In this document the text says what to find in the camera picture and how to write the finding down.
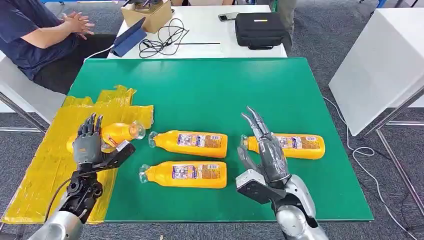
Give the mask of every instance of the gray carpet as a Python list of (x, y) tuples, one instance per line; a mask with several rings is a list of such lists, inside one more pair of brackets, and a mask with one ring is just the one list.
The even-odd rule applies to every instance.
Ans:
[[(391, 7), (394, 1), (386, 6)], [(334, 101), (328, 88), (331, 77), (355, 42), (359, 33), (369, 20), (370, 12), (377, 5), (376, 0), (366, 0), (359, 4), (356, 0), (299, 0), (295, 11), (295, 31), (292, 56), (306, 57), (315, 75), (319, 88), (324, 96)], [(114, 3), (48, 3), (47, 6), (55, 13), (69, 13), (73, 10), (84, 12), (97, 24), (98, 33), (116, 33), (122, 23), (118, 10), (119, 4)], [(328, 104), (342, 142), (346, 145), (346, 127), (337, 116), (334, 108)], [(424, 112), (421, 109), (409, 109), (399, 116), (400, 120), (422, 120)], [(0, 126), (28, 126), (14, 114), (0, 114)], [(383, 133), (392, 145), (393, 150), (401, 159), (416, 190), (424, 200), (424, 129), (417, 127), (386, 126)], [(0, 214), (2, 214), (18, 187), (25, 170), (28, 167), (38, 144), (40, 134), (5, 134), (0, 133)], [(368, 140), (351, 138), (352, 147), (369, 146), (387, 154), (374, 134)], [(363, 192), (375, 217), (372, 222), (325, 222), (322, 226), (332, 240), (407, 240), (411, 239), (390, 219), (383, 204), (379, 201), (374, 181), (366, 175), (350, 156), (351, 164), (358, 179), (363, 184)], [(407, 190), (402, 183), (393, 164), (384, 156), (358, 157), (359, 161), (380, 182), (380, 188), (387, 205), (393, 209), (398, 221), (403, 225), (422, 224), (418, 210), (407, 196)], [(403, 212), (406, 222), (401, 216), (401, 205), (404, 198)], [(39, 226), (6, 225), (7, 233), (25, 232), (25, 236), (33, 233)], [(282, 232), (275, 223), (232, 223), (232, 224), (99, 224), (84, 227), (85, 240), (105, 239), (146, 239), (159, 240), (202, 239), (202, 240), (277, 240), (283, 239)], [(418, 239), (424, 239), (423, 233), (416, 233)]]

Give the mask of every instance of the black pants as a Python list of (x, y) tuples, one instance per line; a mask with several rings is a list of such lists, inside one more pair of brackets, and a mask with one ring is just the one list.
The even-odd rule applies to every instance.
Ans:
[[(75, 81), (84, 59), (88, 56), (109, 48), (116, 35), (95, 34), (86, 35), (87, 40), (79, 39), (76, 49), (65, 57), (44, 66), (34, 77), (34, 83), (54, 92), (68, 94)], [(92, 58), (105, 59), (109, 51), (102, 52)]]

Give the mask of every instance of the robotic arm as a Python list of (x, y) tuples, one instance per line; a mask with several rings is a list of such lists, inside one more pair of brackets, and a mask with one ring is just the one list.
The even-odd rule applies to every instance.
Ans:
[[(128, 141), (122, 142), (111, 153), (101, 152), (101, 124), (103, 116), (93, 113), (78, 129), (73, 143), (76, 171), (56, 191), (46, 213), (44, 225), (29, 240), (77, 240), (96, 201), (103, 194), (103, 186), (97, 181), (97, 173), (121, 166), (135, 152)], [(59, 190), (66, 187), (66, 198), (51, 217), (49, 211)]]
[(302, 179), (289, 173), (287, 160), (278, 140), (268, 130), (261, 116), (251, 107), (252, 116), (241, 115), (248, 121), (259, 144), (261, 164), (256, 165), (243, 144), (238, 156), (247, 169), (235, 182), (237, 191), (271, 208), (287, 240), (328, 240), (315, 219), (315, 204)]

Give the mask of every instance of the yellow plastic bag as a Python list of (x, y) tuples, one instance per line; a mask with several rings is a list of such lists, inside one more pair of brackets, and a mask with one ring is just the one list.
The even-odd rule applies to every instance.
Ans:
[[(102, 126), (118, 122), (130, 124), (137, 120), (145, 129), (151, 128), (153, 105), (131, 106), (135, 92), (132, 88), (118, 85), (115, 90), (103, 90), (95, 104), (90, 97), (66, 97), (1, 221), (7, 224), (44, 222), (47, 206), (56, 189), (76, 170), (77, 165), (66, 149), (66, 142), (90, 114), (103, 115)], [(88, 223), (104, 221), (117, 171), (110, 169), (97, 174), (97, 180), (103, 185), (103, 195), (97, 200)], [(66, 187), (63, 187), (53, 202), (50, 214), (58, 207), (65, 192)]]

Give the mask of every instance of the black bag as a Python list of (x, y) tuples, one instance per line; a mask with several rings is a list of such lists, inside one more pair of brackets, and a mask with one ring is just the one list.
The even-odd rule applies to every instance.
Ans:
[(235, 18), (235, 36), (241, 47), (267, 50), (291, 41), (277, 12), (239, 13)]

